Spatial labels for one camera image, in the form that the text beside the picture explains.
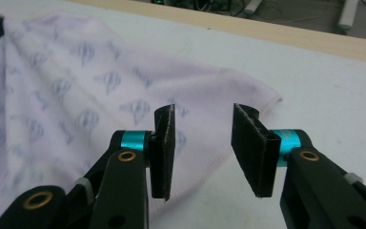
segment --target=towel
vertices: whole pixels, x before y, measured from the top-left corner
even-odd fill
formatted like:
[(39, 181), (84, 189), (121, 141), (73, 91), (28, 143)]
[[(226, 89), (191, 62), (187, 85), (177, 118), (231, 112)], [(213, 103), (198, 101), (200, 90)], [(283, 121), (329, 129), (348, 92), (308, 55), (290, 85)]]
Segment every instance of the towel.
[(107, 150), (116, 130), (154, 130), (154, 110), (174, 104), (171, 199), (150, 198), (153, 218), (233, 154), (235, 102), (263, 115), (280, 99), (245, 73), (140, 47), (97, 18), (5, 18), (4, 31), (0, 216), (35, 186), (68, 192)]

